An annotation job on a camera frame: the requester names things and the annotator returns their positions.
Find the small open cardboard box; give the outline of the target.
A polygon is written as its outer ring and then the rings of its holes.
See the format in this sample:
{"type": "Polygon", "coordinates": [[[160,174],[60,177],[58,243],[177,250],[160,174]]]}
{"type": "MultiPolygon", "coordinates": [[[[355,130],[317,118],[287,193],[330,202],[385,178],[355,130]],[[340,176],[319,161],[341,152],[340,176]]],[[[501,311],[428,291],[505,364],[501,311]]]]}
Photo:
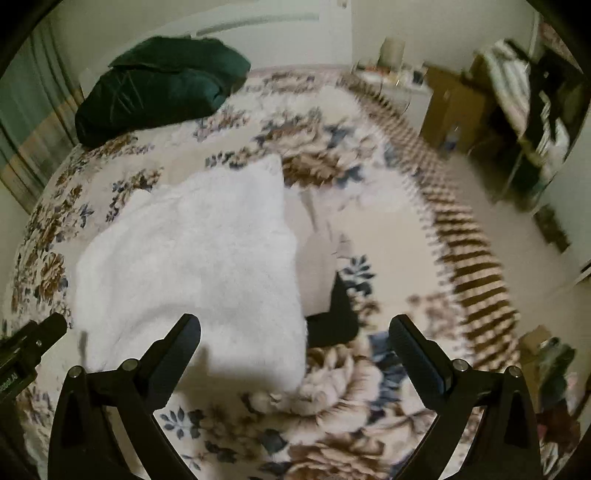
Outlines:
{"type": "Polygon", "coordinates": [[[521,363],[537,374],[566,371],[575,358],[576,350],[539,325],[519,340],[521,363]]]}

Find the white beaded sweater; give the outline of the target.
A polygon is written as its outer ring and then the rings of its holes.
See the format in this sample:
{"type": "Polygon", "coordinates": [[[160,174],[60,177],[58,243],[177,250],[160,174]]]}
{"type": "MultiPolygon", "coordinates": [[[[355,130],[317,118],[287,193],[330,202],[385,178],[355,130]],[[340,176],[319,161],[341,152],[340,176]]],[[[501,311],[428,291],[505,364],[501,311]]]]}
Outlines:
{"type": "Polygon", "coordinates": [[[74,325],[92,371],[142,355],[184,314],[201,325],[197,378],[290,391],[307,326],[280,158],[135,192],[80,255],[74,325]]]}

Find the plastic water bottle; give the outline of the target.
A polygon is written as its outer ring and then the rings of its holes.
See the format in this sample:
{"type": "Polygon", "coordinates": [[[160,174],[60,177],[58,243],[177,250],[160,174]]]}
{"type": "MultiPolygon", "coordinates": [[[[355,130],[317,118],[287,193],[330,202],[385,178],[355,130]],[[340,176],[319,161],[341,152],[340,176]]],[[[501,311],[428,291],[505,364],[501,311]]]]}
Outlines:
{"type": "Polygon", "coordinates": [[[454,124],[450,127],[450,130],[447,132],[444,142],[442,144],[443,151],[446,154],[452,154],[458,148],[459,142],[461,140],[462,130],[459,124],[454,124]]]}

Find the folded black garment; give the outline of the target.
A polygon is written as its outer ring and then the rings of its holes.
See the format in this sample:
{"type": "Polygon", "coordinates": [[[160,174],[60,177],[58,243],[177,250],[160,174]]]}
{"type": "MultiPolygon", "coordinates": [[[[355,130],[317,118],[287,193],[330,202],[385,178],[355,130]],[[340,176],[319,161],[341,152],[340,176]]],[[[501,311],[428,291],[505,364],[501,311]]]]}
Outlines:
{"type": "Polygon", "coordinates": [[[346,285],[339,273],[332,285],[331,303],[327,312],[307,316],[308,347],[325,348],[346,344],[359,334],[358,315],[349,302],[346,285]]]}

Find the folded beige garment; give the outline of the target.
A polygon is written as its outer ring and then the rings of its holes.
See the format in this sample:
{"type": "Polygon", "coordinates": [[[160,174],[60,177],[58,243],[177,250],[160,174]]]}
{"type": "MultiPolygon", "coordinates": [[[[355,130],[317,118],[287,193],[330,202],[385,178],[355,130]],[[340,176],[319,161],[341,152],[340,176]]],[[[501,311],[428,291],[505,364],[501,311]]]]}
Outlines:
{"type": "Polygon", "coordinates": [[[337,272],[337,242],[328,211],[311,189],[284,189],[284,219],[297,240],[295,269],[304,317],[328,313],[337,272]]]}

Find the white nightstand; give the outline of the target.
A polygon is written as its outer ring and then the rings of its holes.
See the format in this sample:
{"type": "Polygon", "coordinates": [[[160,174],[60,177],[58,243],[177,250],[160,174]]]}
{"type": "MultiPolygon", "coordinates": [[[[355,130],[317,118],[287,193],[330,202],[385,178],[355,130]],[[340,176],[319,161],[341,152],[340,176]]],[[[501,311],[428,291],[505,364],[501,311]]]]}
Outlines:
{"type": "Polygon", "coordinates": [[[388,98],[407,122],[417,132],[421,132],[433,97],[433,90],[426,82],[421,85],[414,83],[410,71],[386,74],[356,69],[353,73],[388,98]]]}

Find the green striped curtain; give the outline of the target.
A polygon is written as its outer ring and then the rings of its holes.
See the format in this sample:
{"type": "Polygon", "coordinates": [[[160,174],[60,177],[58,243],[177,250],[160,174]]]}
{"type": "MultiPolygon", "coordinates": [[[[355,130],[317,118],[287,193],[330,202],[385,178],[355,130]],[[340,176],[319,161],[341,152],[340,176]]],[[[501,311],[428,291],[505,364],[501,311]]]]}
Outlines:
{"type": "Polygon", "coordinates": [[[1,77],[1,182],[31,211],[77,145],[82,102],[60,54],[54,22],[41,21],[1,77]]]}

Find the chair with piled clothes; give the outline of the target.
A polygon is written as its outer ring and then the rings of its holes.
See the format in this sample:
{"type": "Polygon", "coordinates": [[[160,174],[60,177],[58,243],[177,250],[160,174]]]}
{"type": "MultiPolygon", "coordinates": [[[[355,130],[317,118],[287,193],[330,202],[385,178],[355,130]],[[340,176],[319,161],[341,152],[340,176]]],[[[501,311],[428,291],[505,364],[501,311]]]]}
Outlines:
{"type": "Polygon", "coordinates": [[[590,80],[546,48],[531,59],[510,39],[480,48],[470,76],[489,89],[512,128],[523,159],[516,176],[541,193],[564,166],[590,106],[590,80]]]}

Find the beige bedside lamp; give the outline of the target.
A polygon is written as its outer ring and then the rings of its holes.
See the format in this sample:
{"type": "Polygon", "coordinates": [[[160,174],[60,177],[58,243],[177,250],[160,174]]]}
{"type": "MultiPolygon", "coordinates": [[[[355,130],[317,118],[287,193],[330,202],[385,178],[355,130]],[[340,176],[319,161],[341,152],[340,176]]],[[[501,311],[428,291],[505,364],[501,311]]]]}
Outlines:
{"type": "Polygon", "coordinates": [[[387,37],[380,48],[378,64],[391,70],[398,70],[403,65],[406,42],[404,40],[387,37]]]}

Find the floral bed blanket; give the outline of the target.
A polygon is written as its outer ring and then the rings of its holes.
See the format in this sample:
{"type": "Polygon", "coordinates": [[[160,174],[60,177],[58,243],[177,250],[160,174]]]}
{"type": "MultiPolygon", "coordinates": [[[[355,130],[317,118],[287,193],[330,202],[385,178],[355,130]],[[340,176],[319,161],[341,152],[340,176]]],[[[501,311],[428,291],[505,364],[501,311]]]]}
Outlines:
{"type": "Polygon", "coordinates": [[[390,479],[435,415],[388,346],[398,314],[453,358],[519,359],[500,262],[445,161],[335,71],[249,77],[211,117],[74,148],[26,224],[3,330],[66,334],[17,397],[49,477],[74,365],[113,370],[185,313],[201,341],[154,414],[198,479],[390,479]]]}

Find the dark green pillow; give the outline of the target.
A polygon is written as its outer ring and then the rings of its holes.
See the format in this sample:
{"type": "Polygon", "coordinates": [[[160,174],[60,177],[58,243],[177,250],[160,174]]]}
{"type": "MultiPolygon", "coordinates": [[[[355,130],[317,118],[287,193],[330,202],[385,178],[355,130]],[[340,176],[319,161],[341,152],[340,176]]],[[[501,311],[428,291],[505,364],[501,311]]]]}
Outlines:
{"type": "Polygon", "coordinates": [[[252,64],[214,38],[155,36],[115,58],[75,114],[79,142],[97,148],[135,130],[213,115],[252,64]]]}

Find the brown checkered bed mat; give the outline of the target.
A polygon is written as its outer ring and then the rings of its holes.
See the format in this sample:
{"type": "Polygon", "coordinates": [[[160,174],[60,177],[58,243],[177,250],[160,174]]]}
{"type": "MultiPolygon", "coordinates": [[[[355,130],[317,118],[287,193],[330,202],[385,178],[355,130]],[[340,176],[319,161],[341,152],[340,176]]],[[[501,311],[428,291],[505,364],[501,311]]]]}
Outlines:
{"type": "Polygon", "coordinates": [[[342,74],[341,84],[386,134],[394,147],[394,168],[417,189],[443,285],[459,308],[460,330],[474,365],[489,371],[518,365],[520,314],[503,266],[472,208],[459,198],[447,163],[377,88],[352,73],[342,74]]]}

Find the brown cardboard box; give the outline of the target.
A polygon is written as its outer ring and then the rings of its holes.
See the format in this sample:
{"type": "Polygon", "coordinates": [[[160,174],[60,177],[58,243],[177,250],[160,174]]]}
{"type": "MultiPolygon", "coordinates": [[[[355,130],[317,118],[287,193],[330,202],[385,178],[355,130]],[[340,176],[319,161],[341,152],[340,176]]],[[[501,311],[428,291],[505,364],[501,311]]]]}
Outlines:
{"type": "Polygon", "coordinates": [[[426,80],[433,95],[421,129],[422,138],[440,149],[448,135],[455,134],[457,149],[467,153],[483,132],[490,97],[465,74],[443,67],[428,65],[426,80]]]}

